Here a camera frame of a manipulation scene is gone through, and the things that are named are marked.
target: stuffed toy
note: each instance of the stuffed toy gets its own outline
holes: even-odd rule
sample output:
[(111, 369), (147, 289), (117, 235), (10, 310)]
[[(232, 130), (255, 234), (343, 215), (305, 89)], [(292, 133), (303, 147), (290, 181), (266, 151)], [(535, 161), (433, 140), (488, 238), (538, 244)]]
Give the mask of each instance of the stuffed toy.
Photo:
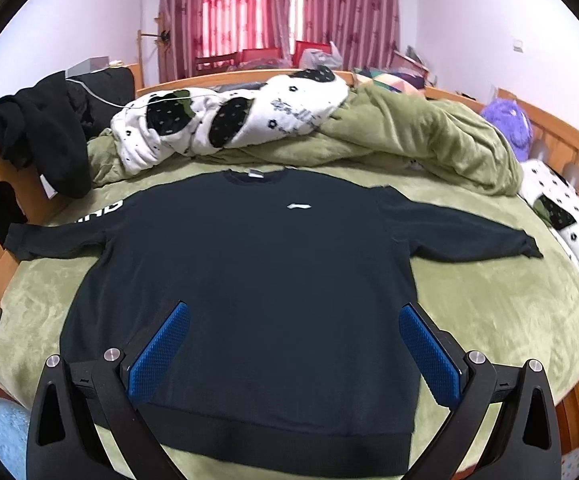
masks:
[(495, 99), (483, 108), (481, 117), (501, 131), (519, 162), (527, 160), (532, 141), (531, 123), (516, 101)]

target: polka dot pillow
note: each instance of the polka dot pillow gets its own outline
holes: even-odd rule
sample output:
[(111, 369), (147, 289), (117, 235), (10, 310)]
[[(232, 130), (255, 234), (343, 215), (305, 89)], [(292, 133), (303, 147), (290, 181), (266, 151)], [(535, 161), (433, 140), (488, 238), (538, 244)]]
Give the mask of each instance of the polka dot pillow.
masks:
[(523, 182), (520, 196), (548, 222), (570, 249), (569, 256), (579, 267), (579, 194), (559, 174), (539, 160), (521, 164)]

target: patterned pillow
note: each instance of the patterned pillow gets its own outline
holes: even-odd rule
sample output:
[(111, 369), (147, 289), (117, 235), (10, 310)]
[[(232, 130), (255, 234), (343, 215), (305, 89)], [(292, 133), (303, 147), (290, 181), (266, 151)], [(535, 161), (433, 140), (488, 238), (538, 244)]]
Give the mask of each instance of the patterned pillow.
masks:
[(569, 247), (570, 258), (579, 267), (579, 194), (562, 177), (539, 160), (521, 164), (520, 196), (553, 228)]
[(417, 90), (425, 90), (425, 76), (416, 72), (416, 70), (402, 66), (396, 70), (389, 70), (389, 73), (398, 76), (401, 79), (405, 79)]
[(377, 68), (355, 68), (352, 72), (354, 74), (354, 88), (358, 88), (363, 84), (374, 83), (391, 92), (403, 94), (423, 94), (424, 92), (423, 90), (416, 89), (399, 76), (385, 70), (379, 70)]

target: black sweatshirt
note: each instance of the black sweatshirt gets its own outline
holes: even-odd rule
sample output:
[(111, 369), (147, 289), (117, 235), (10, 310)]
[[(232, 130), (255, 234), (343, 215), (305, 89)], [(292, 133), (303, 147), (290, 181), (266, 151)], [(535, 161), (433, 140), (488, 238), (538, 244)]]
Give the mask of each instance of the black sweatshirt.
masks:
[(139, 410), (163, 444), (294, 474), (406, 471), (419, 373), (397, 313), (414, 255), (541, 257), (533, 238), (311, 171), (203, 174), (58, 227), (13, 224), (18, 258), (103, 254), (60, 337), (68, 362), (122, 348), (164, 304), (190, 331)]

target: white cord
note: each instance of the white cord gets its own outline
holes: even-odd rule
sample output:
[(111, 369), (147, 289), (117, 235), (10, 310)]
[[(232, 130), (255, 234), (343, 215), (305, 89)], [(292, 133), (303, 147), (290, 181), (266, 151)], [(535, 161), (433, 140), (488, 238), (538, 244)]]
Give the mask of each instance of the white cord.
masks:
[(79, 85), (81, 85), (84, 89), (86, 89), (87, 93), (89, 93), (92, 97), (96, 97), (99, 101), (104, 102), (106, 105), (110, 105), (110, 106), (116, 106), (117, 108), (145, 108), (148, 104), (150, 105), (154, 105), (156, 103), (164, 103), (165, 101), (180, 101), (181, 99), (192, 99), (192, 98), (196, 98), (196, 97), (205, 97), (205, 96), (216, 96), (217, 94), (198, 94), (198, 95), (194, 95), (194, 96), (189, 96), (189, 97), (170, 97), (167, 99), (159, 99), (156, 101), (151, 101), (149, 103), (145, 103), (144, 105), (138, 105), (138, 106), (129, 106), (129, 105), (118, 105), (116, 103), (110, 103), (109, 101), (106, 101), (105, 99), (103, 99), (102, 97), (96, 95), (94, 92), (92, 92), (85, 83), (83, 83), (82, 81), (77, 81), (76, 79), (65, 79), (65, 81), (71, 81), (73, 83), (78, 83)]

